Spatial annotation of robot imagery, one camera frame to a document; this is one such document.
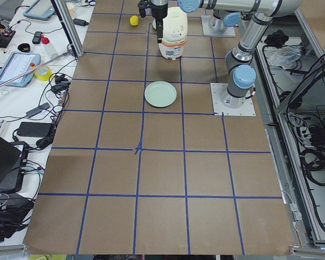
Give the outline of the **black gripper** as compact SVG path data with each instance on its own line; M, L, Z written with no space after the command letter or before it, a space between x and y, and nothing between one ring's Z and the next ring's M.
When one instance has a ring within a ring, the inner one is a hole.
M157 43L163 39L163 19L167 16L168 0L151 0L152 16L155 18Z

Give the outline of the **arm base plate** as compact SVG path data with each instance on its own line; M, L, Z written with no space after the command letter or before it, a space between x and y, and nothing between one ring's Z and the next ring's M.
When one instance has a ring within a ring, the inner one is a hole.
M211 83L213 113L217 116L256 116L250 91L245 97L233 97L228 93L227 83Z
M202 16L203 35L208 37L236 37L235 23L214 16Z

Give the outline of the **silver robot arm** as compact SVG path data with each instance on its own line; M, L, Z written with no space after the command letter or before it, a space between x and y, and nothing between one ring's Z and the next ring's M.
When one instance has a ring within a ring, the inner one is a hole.
M185 13L195 12L199 8L253 13L244 35L240 37L238 46L233 48L226 57L230 81L233 82L234 69L242 64L251 63L252 55L272 19L294 12L301 3L301 1L283 0L178 1L178 6Z
M214 31L224 31L226 28L234 27L240 20L239 12L214 9L210 26Z

